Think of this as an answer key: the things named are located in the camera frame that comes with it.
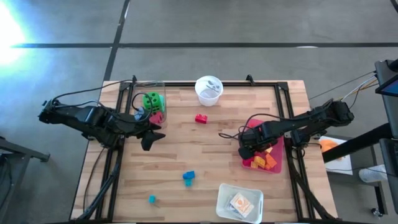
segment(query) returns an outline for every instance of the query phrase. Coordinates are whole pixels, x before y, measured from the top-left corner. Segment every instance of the clear plastic cup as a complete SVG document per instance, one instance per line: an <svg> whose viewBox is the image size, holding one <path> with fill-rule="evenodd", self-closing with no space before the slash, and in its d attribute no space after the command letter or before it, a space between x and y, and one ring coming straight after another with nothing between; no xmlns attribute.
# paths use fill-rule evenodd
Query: clear plastic cup
<svg viewBox="0 0 398 224"><path fill-rule="evenodd" d="M224 88L223 83L218 78L207 75L197 80L195 91L203 106L213 106L223 94Z"/></svg>

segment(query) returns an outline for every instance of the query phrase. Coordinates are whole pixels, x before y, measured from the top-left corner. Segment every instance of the pink plastic bin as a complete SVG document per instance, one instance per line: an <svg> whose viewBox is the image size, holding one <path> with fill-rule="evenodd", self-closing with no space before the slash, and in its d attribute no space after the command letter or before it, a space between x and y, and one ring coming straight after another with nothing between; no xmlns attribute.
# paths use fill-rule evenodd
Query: pink plastic bin
<svg viewBox="0 0 398 224"><path fill-rule="evenodd" d="M261 124L263 121L257 120L257 119L251 119L248 122L248 127L253 128L259 124ZM251 161L254 160L254 157L250 158L250 159L243 159L242 160L242 167L245 169L252 169L252 170L257 170L257 171L262 171L262 172L268 172L268 173L272 173L272 174L278 174L282 171L282 156L283 156L283 151L284 151L284 137L280 137L278 139L278 143L275 144L274 146L272 146L272 151L270 153L270 155L272 156L272 158L275 159L275 161L277 162L277 164L269 169L263 169L262 167L258 167L258 168L252 168L250 166ZM266 153L265 152L255 152L254 153L256 156L261 156L262 158L265 157Z"/></svg>

